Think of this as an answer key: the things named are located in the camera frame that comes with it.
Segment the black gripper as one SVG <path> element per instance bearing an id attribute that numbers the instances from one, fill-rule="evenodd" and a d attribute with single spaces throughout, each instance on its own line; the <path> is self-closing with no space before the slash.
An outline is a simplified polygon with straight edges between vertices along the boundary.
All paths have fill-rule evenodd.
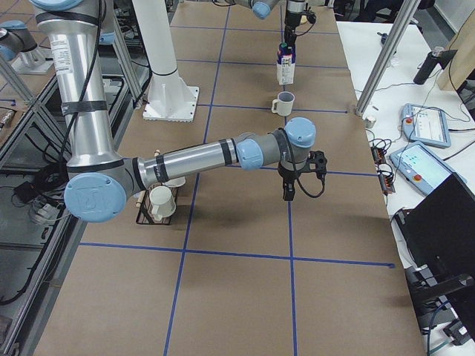
<path id="1" fill-rule="evenodd" d="M 288 10 L 286 11 L 284 19 L 284 42 L 287 44 L 288 47 L 295 46 L 295 41 L 297 38 L 295 28 L 301 25 L 302 15 L 302 12 L 293 13 Z"/>
<path id="2" fill-rule="evenodd" d="M 279 162 L 278 173 L 283 179 L 283 199 L 284 201 L 293 201 L 295 197 L 295 181 L 304 172 L 304 169 L 308 167 L 307 163 L 299 162 L 293 168 L 291 162 Z"/>

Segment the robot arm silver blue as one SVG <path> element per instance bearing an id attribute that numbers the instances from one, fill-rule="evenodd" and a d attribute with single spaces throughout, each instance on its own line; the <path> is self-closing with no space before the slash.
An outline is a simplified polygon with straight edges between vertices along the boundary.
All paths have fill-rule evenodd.
<path id="1" fill-rule="evenodd" d="M 278 6 L 278 0 L 225 0 L 212 1 L 212 4 L 218 7 L 241 6 L 250 9 L 259 19 L 266 19 L 270 13 Z M 297 34 L 296 29 L 302 24 L 302 18 L 305 17 L 311 24 L 310 28 L 302 34 Z M 296 40 L 299 36 L 308 33 L 317 18 L 307 1 L 286 1 L 284 16 L 284 42 L 288 47 L 295 48 Z"/>
<path id="2" fill-rule="evenodd" d="M 34 1 L 36 22 L 48 37 L 67 125 L 71 157 L 65 161 L 64 202 L 76 218 L 103 223 L 118 216 L 130 197 L 181 177 L 239 164 L 245 170 L 277 165 L 283 198 L 293 200 L 302 174 L 324 179 L 326 160 L 314 151 L 316 128 L 303 117 L 271 133 L 177 148 L 146 157 L 154 146 L 177 138 L 171 122 L 194 118 L 199 90 L 181 78 L 163 1 L 135 1 L 133 8 L 151 69 L 144 123 L 132 123 L 115 145 L 102 71 L 101 36 L 114 20 L 110 1 Z"/>

